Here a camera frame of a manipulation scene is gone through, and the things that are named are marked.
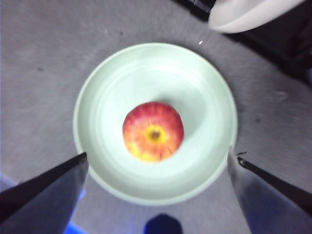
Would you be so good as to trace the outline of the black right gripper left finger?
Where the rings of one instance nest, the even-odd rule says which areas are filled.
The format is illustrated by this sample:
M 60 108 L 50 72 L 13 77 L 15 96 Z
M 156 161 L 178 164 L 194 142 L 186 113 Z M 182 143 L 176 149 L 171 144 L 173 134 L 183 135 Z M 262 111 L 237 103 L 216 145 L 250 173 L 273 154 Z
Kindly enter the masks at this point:
M 88 172 L 81 153 L 0 194 L 2 234 L 63 234 L 82 194 Z

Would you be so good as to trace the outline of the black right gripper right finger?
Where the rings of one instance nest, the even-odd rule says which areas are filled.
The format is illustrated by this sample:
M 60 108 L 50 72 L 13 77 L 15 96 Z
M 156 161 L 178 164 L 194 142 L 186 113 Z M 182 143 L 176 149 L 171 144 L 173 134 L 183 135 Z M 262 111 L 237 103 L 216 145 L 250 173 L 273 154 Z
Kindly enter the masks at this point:
M 310 234 L 312 194 L 228 152 L 234 193 L 253 234 Z

